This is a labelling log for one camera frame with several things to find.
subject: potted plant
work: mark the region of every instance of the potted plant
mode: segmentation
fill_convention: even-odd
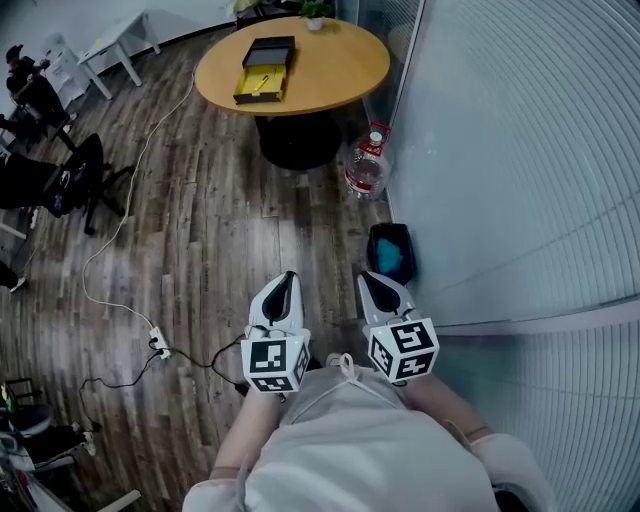
[[[300,16],[307,19],[307,28],[309,30],[320,30],[324,17],[329,14],[331,14],[331,7],[323,3],[322,0],[305,0],[302,2]]]

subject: round wooden table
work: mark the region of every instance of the round wooden table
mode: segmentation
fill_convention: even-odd
[[[233,93],[249,47],[258,37],[274,36],[296,40],[282,101],[236,105]],[[331,161],[340,147],[340,129],[329,111],[373,91],[389,64],[384,44],[360,27],[325,19],[322,30],[311,32],[304,19],[289,17],[224,38],[202,58],[195,80],[200,94],[217,107],[256,116],[260,147],[270,162],[306,170]]]

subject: wooden floor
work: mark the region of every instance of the wooden floor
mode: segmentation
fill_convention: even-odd
[[[111,102],[95,88],[71,136],[97,132],[116,168],[135,163],[155,123],[186,93],[204,52],[225,33],[199,36],[138,59],[136,88],[123,69],[107,74]],[[366,130],[359,104],[336,112],[346,139]],[[303,283],[306,326],[323,358],[357,351],[354,277],[366,268],[372,224],[389,220],[385,202],[362,205],[347,194],[337,160],[307,173],[277,169],[259,150],[250,117],[191,96],[151,141],[132,208],[115,242],[88,271],[90,293],[121,302],[160,325],[170,344],[208,361],[245,326],[251,297],[285,270]],[[44,141],[32,156],[59,163],[69,153]],[[124,203],[128,180],[117,189]],[[119,219],[99,208],[93,238],[80,211],[43,212],[26,271],[29,288],[0,291],[0,378],[31,376],[59,423],[82,421],[77,390],[86,377],[129,382],[151,351],[148,326],[124,310],[88,301],[81,273]],[[240,375],[239,356],[221,367]],[[210,371],[178,356],[156,361],[135,388],[86,392],[89,413],[104,427],[95,458],[81,455],[74,478],[89,510],[139,489],[143,510],[179,510],[188,489],[207,477],[241,397]]]

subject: table top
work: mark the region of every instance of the table top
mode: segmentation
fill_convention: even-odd
[[[129,30],[140,18],[142,18],[143,15],[144,11],[141,11],[138,14],[129,16],[128,18],[125,18],[118,23],[111,25],[100,35],[98,39],[96,39],[96,42],[93,43],[93,46],[89,49],[89,51],[82,54],[80,60],[78,61],[78,64],[82,64],[83,62],[92,59],[96,55],[99,55],[101,52],[116,44],[118,42],[118,39],[120,39],[122,35],[127,30]]]
[[[294,36],[296,53],[280,102],[236,105],[233,93],[242,60],[257,37]],[[378,87],[389,72],[389,52],[366,30],[325,19],[312,32],[304,19],[279,18],[227,36],[198,64],[196,87],[217,107],[241,114],[286,116],[328,110],[355,101]]]

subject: power strip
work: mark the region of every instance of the power strip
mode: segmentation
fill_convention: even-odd
[[[151,346],[154,350],[162,350],[161,359],[169,359],[171,357],[171,352],[169,351],[169,345],[167,345],[167,340],[164,338],[164,334],[160,330],[160,327],[154,327],[149,331],[149,336],[151,336]]]

